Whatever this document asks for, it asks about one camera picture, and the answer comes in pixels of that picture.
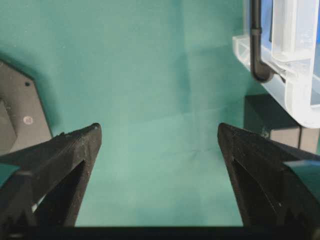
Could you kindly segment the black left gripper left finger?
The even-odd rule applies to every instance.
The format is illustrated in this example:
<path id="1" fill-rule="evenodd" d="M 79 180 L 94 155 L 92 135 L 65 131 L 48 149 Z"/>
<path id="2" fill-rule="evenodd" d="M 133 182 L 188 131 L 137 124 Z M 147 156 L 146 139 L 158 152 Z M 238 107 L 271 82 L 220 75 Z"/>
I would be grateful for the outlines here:
<path id="1" fill-rule="evenodd" d="M 101 144 L 94 123 L 2 155 L 18 169 L 0 188 L 0 226 L 74 226 Z"/>

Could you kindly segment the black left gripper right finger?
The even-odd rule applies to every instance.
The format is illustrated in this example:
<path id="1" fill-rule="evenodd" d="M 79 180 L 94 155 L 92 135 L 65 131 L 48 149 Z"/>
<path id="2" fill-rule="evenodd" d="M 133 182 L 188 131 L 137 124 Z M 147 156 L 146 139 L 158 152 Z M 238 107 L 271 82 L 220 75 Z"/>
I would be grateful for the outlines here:
<path id="1" fill-rule="evenodd" d="M 288 163 L 320 157 L 220 123 L 217 139 L 244 226 L 320 226 L 320 201 Z"/>

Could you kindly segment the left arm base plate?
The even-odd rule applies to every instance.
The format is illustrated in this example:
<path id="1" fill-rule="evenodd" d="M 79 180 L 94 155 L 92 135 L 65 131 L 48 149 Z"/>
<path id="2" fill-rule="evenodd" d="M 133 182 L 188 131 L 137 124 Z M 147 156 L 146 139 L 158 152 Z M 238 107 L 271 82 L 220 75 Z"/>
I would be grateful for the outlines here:
<path id="1" fill-rule="evenodd" d="M 52 138 L 32 77 L 0 62 L 0 154 L 19 151 Z"/>

